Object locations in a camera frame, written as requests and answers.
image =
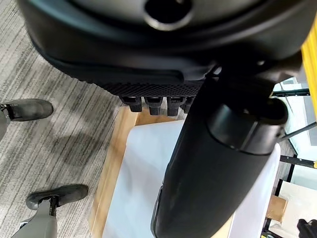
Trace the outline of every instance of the gray trouser leg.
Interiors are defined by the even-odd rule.
[[[3,111],[0,111],[0,140],[2,140],[2,138],[4,137],[7,126],[8,126],[7,118],[5,114],[3,113]]]

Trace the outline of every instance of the textured black surface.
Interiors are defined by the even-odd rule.
[[[122,84],[107,83],[102,86],[110,93],[119,96],[132,97],[171,97],[171,96],[196,96],[203,80],[185,82],[183,84]]]

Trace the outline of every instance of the gray shoe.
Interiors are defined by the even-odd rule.
[[[53,105],[42,99],[18,99],[3,105],[11,121],[44,119],[54,111]]]

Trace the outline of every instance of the floor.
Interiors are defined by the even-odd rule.
[[[0,0],[0,99],[19,98],[49,100],[55,112],[12,123],[0,142],[0,237],[34,214],[24,203],[28,193],[71,183],[90,192],[58,209],[58,237],[90,237],[87,219],[121,102],[49,65],[32,47],[15,1]],[[287,144],[282,154],[293,154]],[[279,176],[286,171],[281,164]]]

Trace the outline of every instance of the metal bar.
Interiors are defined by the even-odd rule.
[[[287,135],[281,137],[281,138],[278,140],[278,142],[281,142],[281,141],[283,141],[283,140],[288,140],[289,138],[293,137],[294,135],[297,135],[297,134],[302,133],[302,132],[304,132],[304,131],[306,131],[306,130],[312,129],[312,128],[316,127],[316,126],[317,126],[317,122],[315,121],[315,122],[313,122],[312,124],[309,124],[309,125],[307,125],[307,126],[301,128],[301,129],[299,129],[299,130],[296,130],[296,131],[294,131],[294,132],[292,132],[292,133],[289,133],[289,134],[287,134]]]
[[[293,165],[300,165],[300,166],[305,166],[308,168],[316,169],[315,168],[316,163],[314,161],[311,161],[311,160],[304,160],[304,159],[295,158],[295,157],[291,157],[291,156],[281,155],[280,161],[286,162],[289,164],[293,164]]]
[[[308,88],[296,89],[296,90],[285,90],[273,92],[274,97],[291,97],[291,96],[310,96],[311,93]]]

